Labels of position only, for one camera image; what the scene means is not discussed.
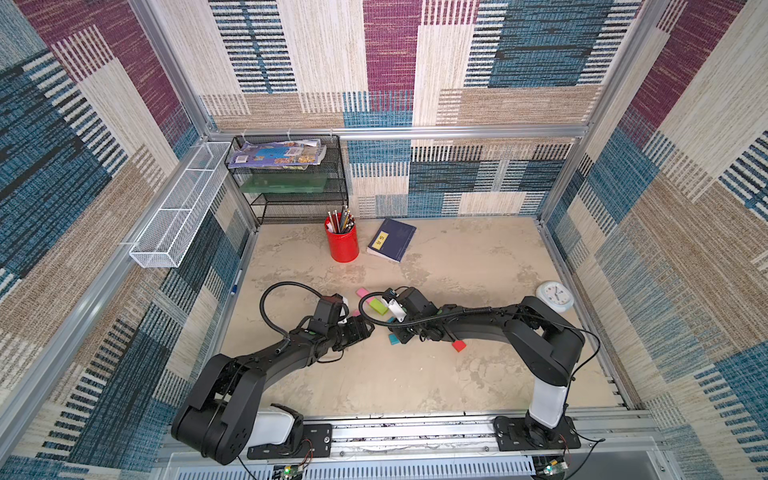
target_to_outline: blue notebook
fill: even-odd
[[[415,232],[416,227],[387,218],[368,244],[368,253],[399,262]]]

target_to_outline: clock face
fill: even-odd
[[[565,305],[571,301],[571,293],[560,283],[551,282],[544,287],[544,295],[554,305]]]

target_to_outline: mounting plate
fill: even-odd
[[[312,442],[314,458],[326,458],[331,456],[331,440],[333,439],[333,425],[330,423],[304,424],[302,443],[299,451],[292,455],[292,458],[304,458],[310,450],[310,444],[303,439],[309,439]],[[273,458],[286,458],[280,455],[275,449],[267,448],[271,445],[256,445],[248,449],[247,457],[249,460],[271,460]]]
[[[516,452],[518,450],[561,450],[568,445],[570,449],[581,448],[581,440],[576,435],[576,428],[571,417],[565,415],[554,428],[555,439],[546,445],[533,445],[525,433],[525,417],[496,417],[493,420],[493,432],[500,452]]]

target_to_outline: black mesh organizer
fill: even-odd
[[[260,224],[265,223],[322,223],[329,211],[341,211],[349,204],[346,189],[344,163],[338,135],[246,135],[235,137],[224,161],[229,161],[234,148],[243,146],[244,141],[252,144],[264,144],[272,141],[308,140],[319,138],[328,150],[320,165],[310,165],[306,170],[234,168],[230,170],[239,187],[242,187],[255,175],[311,175],[325,179],[322,191],[312,193],[244,193],[245,199],[253,209]]]

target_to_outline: red pencil cup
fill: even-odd
[[[336,214],[336,219],[341,220],[341,214]],[[328,247],[331,249],[331,257],[340,263],[351,262],[360,254],[357,244],[357,225],[352,225],[349,233],[330,233],[328,225],[331,220],[326,217],[325,229],[328,236]]]

